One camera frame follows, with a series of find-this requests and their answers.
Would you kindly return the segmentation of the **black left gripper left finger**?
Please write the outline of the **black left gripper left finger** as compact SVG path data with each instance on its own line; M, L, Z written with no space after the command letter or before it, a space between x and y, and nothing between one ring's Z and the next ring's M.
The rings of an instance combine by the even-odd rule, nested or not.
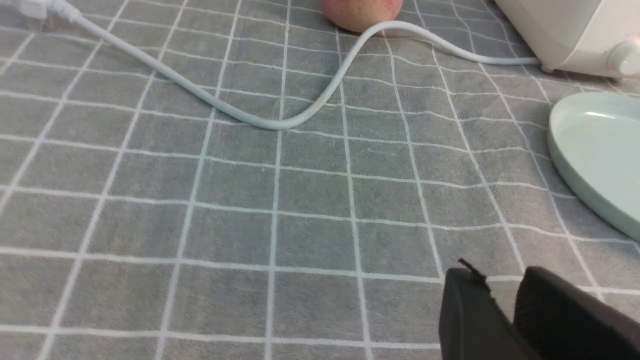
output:
M446 271L438 335L444 360L540 360L515 330L487 283L465 259Z

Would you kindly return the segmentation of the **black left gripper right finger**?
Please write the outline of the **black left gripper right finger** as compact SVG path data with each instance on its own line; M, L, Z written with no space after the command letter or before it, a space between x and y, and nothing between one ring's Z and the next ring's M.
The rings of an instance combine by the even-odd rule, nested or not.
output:
M637 321L540 266L519 283L513 325L544 360L637 360Z

